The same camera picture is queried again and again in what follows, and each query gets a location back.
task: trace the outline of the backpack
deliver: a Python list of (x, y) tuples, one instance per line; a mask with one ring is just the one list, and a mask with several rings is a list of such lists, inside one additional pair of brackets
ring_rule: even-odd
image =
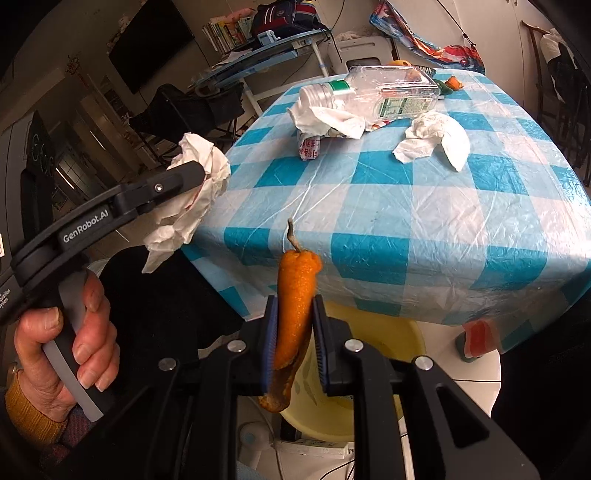
[(251, 35), (272, 30), (279, 38), (291, 37), (316, 28), (328, 30), (318, 20), (313, 0), (277, 0), (259, 5), (252, 19)]

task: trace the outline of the table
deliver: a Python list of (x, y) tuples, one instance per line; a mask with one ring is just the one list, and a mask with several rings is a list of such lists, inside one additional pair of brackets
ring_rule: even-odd
[(557, 319), (591, 285), (591, 205), (562, 153), (479, 73), (437, 102), (471, 142), (455, 172), (442, 150), (402, 164), (409, 120), (360, 140), (325, 138), (298, 157), (280, 97), (227, 156), (228, 191), (184, 252), (244, 318), (274, 293), (287, 219), (324, 268), (318, 292), (362, 310), (468, 331), (466, 353), (507, 351)]
[(190, 88), (195, 88), (196, 91), (203, 87), (216, 89), (227, 87), (236, 82), (242, 82), (244, 84), (244, 93), (246, 97), (255, 109), (256, 114), (261, 116), (262, 109), (258, 104), (258, 100), (277, 95), (278, 93), (283, 93), (286, 90), (289, 90), (294, 84), (282, 85), (254, 95), (250, 90), (250, 87), (246, 84), (244, 78), (268, 69), (273, 65), (304, 55), (310, 51), (310, 48), (316, 55), (322, 75), (328, 77), (329, 74), (326, 70), (326, 65), (320, 56), (317, 45), (319, 41), (326, 40), (326, 38), (327, 34), (322, 30), (312, 30), (291, 37), (282, 38), (277, 42), (253, 50), (232, 62), (214, 68), (199, 80), (194, 81)]

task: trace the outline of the plastic bottle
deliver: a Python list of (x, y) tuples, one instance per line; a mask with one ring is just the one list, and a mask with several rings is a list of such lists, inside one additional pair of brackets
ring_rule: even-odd
[(302, 106), (345, 110), (367, 125), (414, 118), (435, 107), (439, 87), (421, 70), (400, 66), (354, 67), (344, 80), (306, 85)]

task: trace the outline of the gripper handle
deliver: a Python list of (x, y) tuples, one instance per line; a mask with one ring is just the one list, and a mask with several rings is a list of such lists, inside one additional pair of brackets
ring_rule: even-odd
[(82, 302), (82, 290), (86, 282), (86, 270), (77, 271), (63, 280), (57, 288), (42, 299), (37, 306), (59, 307), (64, 316), (64, 326), (55, 340), (43, 345), (43, 351), (57, 375), (81, 406), (90, 421), (101, 418), (113, 404), (115, 397), (109, 390), (100, 392), (94, 385), (85, 389), (78, 382), (78, 363), (72, 347), (76, 333), (82, 327), (86, 307)]

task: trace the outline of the metal screw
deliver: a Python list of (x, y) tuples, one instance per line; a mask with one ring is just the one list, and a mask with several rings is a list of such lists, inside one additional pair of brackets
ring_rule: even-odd
[(345, 342), (345, 348), (350, 352), (360, 352), (363, 349), (363, 342), (356, 338), (351, 338)]
[(414, 361), (414, 364), (421, 370), (425, 370), (425, 372), (433, 368), (433, 360), (424, 355), (418, 356), (417, 359)]
[(158, 362), (158, 368), (163, 372), (170, 372), (177, 366), (177, 361), (174, 358), (163, 358)]
[(242, 340), (232, 340), (228, 343), (228, 350), (231, 352), (243, 352), (246, 349), (246, 344)]

